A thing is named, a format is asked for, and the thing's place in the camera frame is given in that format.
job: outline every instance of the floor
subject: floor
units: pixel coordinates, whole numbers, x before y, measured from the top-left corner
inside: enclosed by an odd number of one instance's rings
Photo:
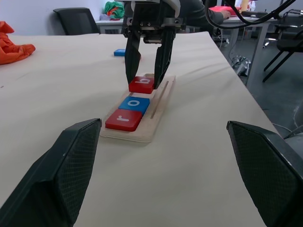
[[[256,40],[238,41],[235,52],[237,55],[251,59],[255,43]],[[228,56],[223,47],[221,50],[225,56]],[[263,69],[277,53],[278,49],[275,44],[271,44],[263,50],[258,70],[261,78],[266,75]],[[254,88],[252,95],[270,121],[294,130],[296,128],[294,115],[303,100],[303,53],[294,54],[268,81],[265,83],[257,82]],[[281,127],[275,127],[281,136],[286,136],[289,133]]]

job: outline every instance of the desk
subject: desk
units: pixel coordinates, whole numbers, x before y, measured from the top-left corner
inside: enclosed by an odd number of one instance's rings
[[[96,21],[97,26],[100,29],[100,32],[102,34],[105,34],[105,30],[110,30],[110,29],[121,29],[122,24],[123,24],[123,19],[120,20],[99,20]]]
[[[257,20],[256,18],[251,18],[251,17],[244,17],[246,20],[248,21],[255,21]],[[259,66],[259,60],[260,58],[258,58],[257,56],[260,56],[262,54],[262,47],[263,47],[263,43],[266,37],[266,33],[268,30],[268,26],[270,24],[270,22],[275,21],[275,19],[270,19],[269,21],[259,24],[259,25],[251,25],[249,27],[261,27],[261,31],[259,32],[258,35],[258,40],[257,40],[257,44],[251,59],[251,66],[250,66],[250,74],[248,77],[248,81],[247,81],[247,88],[248,90],[252,90],[252,85],[254,84],[253,81],[255,80],[260,80],[262,81],[261,75],[260,77],[256,74],[257,68]],[[231,17],[227,20],[225,20],[223,22],[223,25],[229,25],[229,26],[237,26],[237,25],[241,25],[243,24],[240,19],[238,17]],[[238,33],[239,33],[239,29],[233,29],[232,30],[232,35],[231,35],[231,40],[230,40],[230,44],[228,47],[228,52],[229,53],[231,51],[231,49],[234,47],[237,38],[238,38]],[[232,61],[230,60],[229,56],[226,56],[226,58],[228,59],[228,62],[231,64]]]
[[[29,58],[0,66],[0,205],[65,128],[103,118],[127,88],[122,35],[13,36]],[[156,44],[141,44],[139,73]],[[149,144],[100,138],[75,227],[264,227],[239,173],[228,120],[276,131],[208,33],[178,34],[177,76]]]

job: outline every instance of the black cable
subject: black cable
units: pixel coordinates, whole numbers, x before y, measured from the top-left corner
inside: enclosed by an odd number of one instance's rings
[[[264,23],[266,21],[268,21],[269,19],[271,19],[272,17],[274,18],[279,18],[279,13],[281,11],[283,11],[285,8],[287,8],[288,6],[290,6],[292,3],[294,3],[296,0],[287,0],[285,3],[283,3],[281,6],[279,6],[277,9],[273,10],[272,12],[270,12],[269,14],[259,18],[258,20],[254,21],[254,22],[249,22],[247,20],[245,20],[242,15],[238,12],[237,8],[235,8],[235,6],[233,6],[229,0],[225,0],[225,2],[227,4],[230,5],[230,7],[234,10],[234,12],[237,14],[237,16],[239,17],[239,19],[244,23],[244,25],[239,25],[239,26],[221,26],[216,24],[215,22],[213,22],[211,20],[211,18],[209,17],[209,1],[210,0],[206,0],[205,1],[205,17],[207,19],[207,21],[214,27],[220,28],[220,29],[236,29],[236,28],[243,28],[243,27],[247,27],[250,25],[258,25],[261,23]]]

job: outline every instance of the wooden tray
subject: wooden tray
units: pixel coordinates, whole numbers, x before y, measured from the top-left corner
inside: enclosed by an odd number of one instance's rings
[[[145,74],[144,76],[151,77],[153,74]],[[100,136],[142,143],[151,142],[161,116],[167,106],[175,82],[175,76],[166,76],[159,85],[158,89],[154,90],[151,94],[131,93],[126,91],[119,102],[111,109],[107,116],[103,118]],[[105,121],[120,106],[127,96],[149,98],[151,100],[151,103],[146,110],[145,115],[141,119],[136,131],[127,132],[105,128]]]

